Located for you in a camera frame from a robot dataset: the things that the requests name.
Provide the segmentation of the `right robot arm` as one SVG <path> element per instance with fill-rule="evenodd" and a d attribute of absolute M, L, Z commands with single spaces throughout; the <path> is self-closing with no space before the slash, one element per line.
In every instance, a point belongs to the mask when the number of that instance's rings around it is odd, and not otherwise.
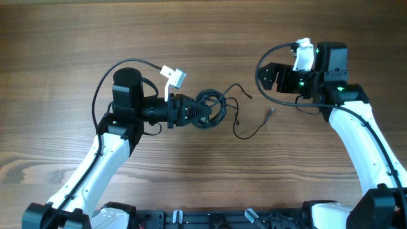
<path fill-rule="evenodd" d="M 406 228 L 406 169 L 373 116 L 368 96 L 348 83 L 348 48 L 308 38 L 268 50 L 255 68 L 260 94 L 274 103 L 317 108 L 339 135 L 357 172 L 355 207 L 332 200 L 304 202 L 309 228 Z"/>

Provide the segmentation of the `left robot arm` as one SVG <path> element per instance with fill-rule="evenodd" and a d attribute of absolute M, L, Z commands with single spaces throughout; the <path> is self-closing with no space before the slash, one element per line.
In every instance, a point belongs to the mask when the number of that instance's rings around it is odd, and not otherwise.
<path fill-rule="evenodd" d="M 145 135 L 145 123 L 183 127 L 212 113 L 208 105 L 185 95 L 145 96 L 145 84 L 156 86 L 134 68 L 117 70 L 113 79 L 113 102 L 96 126 L 88 154 L 47 203 L 28 206 L 22 228 L 143 228 L 132 205 L 109 202 L 98 211 L 101 195 Z"/>

